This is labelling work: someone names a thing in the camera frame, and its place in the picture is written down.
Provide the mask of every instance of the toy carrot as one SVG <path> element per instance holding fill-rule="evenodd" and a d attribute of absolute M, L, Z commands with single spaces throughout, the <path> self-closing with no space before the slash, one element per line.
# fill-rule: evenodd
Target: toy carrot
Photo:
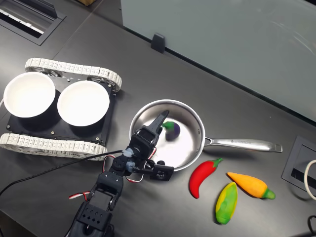
<path fill-rule="evenodd" d="M 189 188 L 192 196 L 199 198 L 198 189 L 204 179 L 213 173 L 223 159 L 208 160 L 200 164 L 191 174 Z"/>
<path fill-rule="evenodd" d="M 231 182 L 222 190 L 216 203 L 216 220 L 219 223 L 225 225 L 231 220 L 236 209 L 237 200 L 237 185 L 235 182 Z"/>
<path fill-rule="evenodd" d="M 270 189 L 265 182 L 255 177 L 251 177 L 244 174 L 227 173 L 228 176 L 233 179 L 242 189 L 244 189 L 250 195 L 256 198 L 268 198 L 275 199 L 276 195 Z"/>

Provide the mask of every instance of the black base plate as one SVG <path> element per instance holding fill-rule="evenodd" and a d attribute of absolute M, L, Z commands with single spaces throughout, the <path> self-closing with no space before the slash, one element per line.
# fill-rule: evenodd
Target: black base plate
<path fill-rule="evenodd" d="M 110 97 L 110 105 L 107 113 L 95 124 L 85 127 L 72 126 L 61 119 L 57 110 L 57 101 L 61 92 L 70 84 L 79 81 L 78 79 L 50 77 L 56 88 L 56 95 L 51 106 L 41 115 L 33 118 L 18 118 L 11 115 L 7 128 L 9 131 L 17 134 L 24 134 L 34 137 L 58 140 L 78 140 L 94 142 L 102 145 L 106 144 L 111 117 L 115 104 L 115 93 L 108 87 L 107 83 L 101 82 Z M 102 101 L 92 101 L 102 106 Z"/>

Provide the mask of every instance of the plastic vegetable toy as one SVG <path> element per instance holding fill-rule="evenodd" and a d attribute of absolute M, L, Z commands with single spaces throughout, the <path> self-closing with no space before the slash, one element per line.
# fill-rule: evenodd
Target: plastic vegetable toy
<path fill-rule="evenodd" d="M 235 182 L 229 183 L 219 195 L 216 204 L 216 220 L 225 225 L 227 224 L 236 209 L 238 200 L 238 192 L 237 192 L 237 185 Z"/>
<path fill-rule="evenodd" d="M 164 122 L 162 127 L 166 129 L 167 141 L 173 141 L 180 135 L 180 126 L 176 122 Z"/>
<path fill-rule="evenodd" d="M 219 158 L 217 160 L 208 160 L 200 164 L 193 171 L 189 181 L 189 188 L 192 196 L 194 196 L 195 198 L 199 198 L 198 189 L 201 183 L 216 170 L 219 162 L 221 162 L 222 160 L 222 158 Z"/>
<path fill-rule="evenodd" d="M 250 195 L 256 198 L 268 198 L 275 199 L 276 195 L 270 189 L 265 182 L 255 177 L 251 177 L 244 174 L 227 173 L 231 179 L 233 179 L 242 189 L 244 189 Z"/>

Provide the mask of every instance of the orange carrot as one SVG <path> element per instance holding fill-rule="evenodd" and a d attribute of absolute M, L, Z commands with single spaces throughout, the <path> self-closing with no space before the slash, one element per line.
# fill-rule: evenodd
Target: orange carrot
<path fill-rule="evenodd" d="M 244 174 L 227 173 L 228 176 L 233 179 L 242 189 L 244 189 L 250 195 L 256 198 L 268 198 L 275 199 L 276 195 L 270 189 L 265 182 L 255 177 L 251 177 Z"/>

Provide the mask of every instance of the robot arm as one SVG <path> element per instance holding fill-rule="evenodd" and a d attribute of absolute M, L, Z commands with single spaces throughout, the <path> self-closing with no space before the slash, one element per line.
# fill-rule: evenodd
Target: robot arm
<path fill-rule="evenodd" d="M 168 181 L 173 167 L 155 164 L 148 159 L 161 133 L 161 125 L 169 111 L 162 112 L 149 126 L 142 126 L 132 136 L 123 154 L 113 160 L 109 171 L 98 176 L 87 201 L 83 202 L 67 237 L 112 237 L 114 227 L 110 224 L 114 207 L 123 190 L 123 176 L 131 173 L 150 175 L 151 179 Z M 141 168 L 147 161 L 149 168 Z"/>

